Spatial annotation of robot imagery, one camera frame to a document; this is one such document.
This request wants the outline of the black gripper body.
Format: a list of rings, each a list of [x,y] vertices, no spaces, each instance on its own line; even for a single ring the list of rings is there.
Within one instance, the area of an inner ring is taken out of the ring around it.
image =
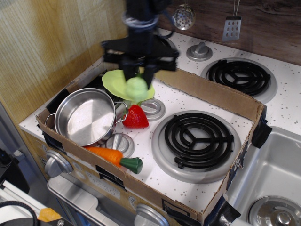
[[[101,43],[104,49],[104,61],[117,64],[119,69],[123,65],[134,65],[136,68],[145,67],[148,64],[154,64],[158,70],[175,71],[175,64],[162,64],[153,54],[154,36],[159,35],[164,39],[169,39],[174,34],[173,31],[166,35],[160,35],[159,30],[149,35],[133,35],[130,33],[127,37],[116,40],[105,40]]]

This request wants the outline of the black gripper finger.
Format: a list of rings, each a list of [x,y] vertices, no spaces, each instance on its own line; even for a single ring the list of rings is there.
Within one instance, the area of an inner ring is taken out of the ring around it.
[[[154,74],[157,72],[157,66],[154,64],[148,64],[144,67],[143,79],[147,84],[147,88],[149,89],[154,77]]]
[[[136,66],[134,65],[123,65],[122,70],[126,81],[136,76]]]

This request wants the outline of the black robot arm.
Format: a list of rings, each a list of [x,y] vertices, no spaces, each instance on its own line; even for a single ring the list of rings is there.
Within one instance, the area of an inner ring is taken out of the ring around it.
[[[128,0],[122,21],[127,26],[127,37],[102,42],[104,60],[118,64],[126,80],[136,76],[139,67],[144,68],[142,78],[148,86],[159,70],[176,70],[179,52],[164,44],[173,33],[156,34],[160,14],[167,15],[170,0]]]

